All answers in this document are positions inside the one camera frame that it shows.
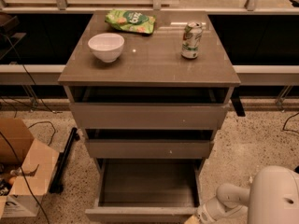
cardboard box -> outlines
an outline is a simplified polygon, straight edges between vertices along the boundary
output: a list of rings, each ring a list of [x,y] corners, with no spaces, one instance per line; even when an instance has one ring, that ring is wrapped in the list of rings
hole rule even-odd
[[[34,176],[26,176],[31,191],[39,202],[48,192],[59,152],[34,139],[21,119],[0,119],[0,132],[16,149],[18,158],[22,161],[22,169],[34,171]],[[18,164],[9,145],[0,137],[0,162],[3,164]],[[0,196],[1,217],[36,217],[40,207],[31,195],[23,176],[18,176],[8,196]]]

drawer front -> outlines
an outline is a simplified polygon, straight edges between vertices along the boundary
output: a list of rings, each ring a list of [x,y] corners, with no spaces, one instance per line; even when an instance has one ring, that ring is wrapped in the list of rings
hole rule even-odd
[[[228,105],[70,105],[79,128],[219,129]]]
[[[108,160],[90,221],[184,222],[199,205],[193,161]]]
[[[208,158],[209,141],[87,140],[90,157],[105,159],[201,159]]]

green chip bag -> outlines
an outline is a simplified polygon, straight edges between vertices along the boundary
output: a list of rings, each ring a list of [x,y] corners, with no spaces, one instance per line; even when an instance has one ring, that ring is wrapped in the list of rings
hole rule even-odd
[[[152,34],[155,21],[155,17],[140,12],[115,9],[109,11],[105,18],[105,22],[117,30],[140,34]]]

open drawer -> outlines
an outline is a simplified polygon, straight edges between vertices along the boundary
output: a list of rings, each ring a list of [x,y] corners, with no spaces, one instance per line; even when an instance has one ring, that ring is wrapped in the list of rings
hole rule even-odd
[[[73,103],[79,128],[220,129],[228,105],[135,105]]]
[[[199,205],[193,160],[105,160],[90,221],[183,222]]]
[[[213,146],[211,130],[91,130],[86,148],[102,159],[200,159]]]

cabinet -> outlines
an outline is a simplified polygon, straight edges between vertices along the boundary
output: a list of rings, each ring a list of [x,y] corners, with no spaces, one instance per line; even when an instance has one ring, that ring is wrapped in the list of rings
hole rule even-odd
[[[123,33],[96,11],[59,82],[100,172],[91,221],[182,222],[200,203],[198,175],[240,83],[204,11],[143,11],[153,35]],[[187,21],[203,23],[199,56],[181,57]],[[102,63],[87,42],[123,35],[122,55]]]

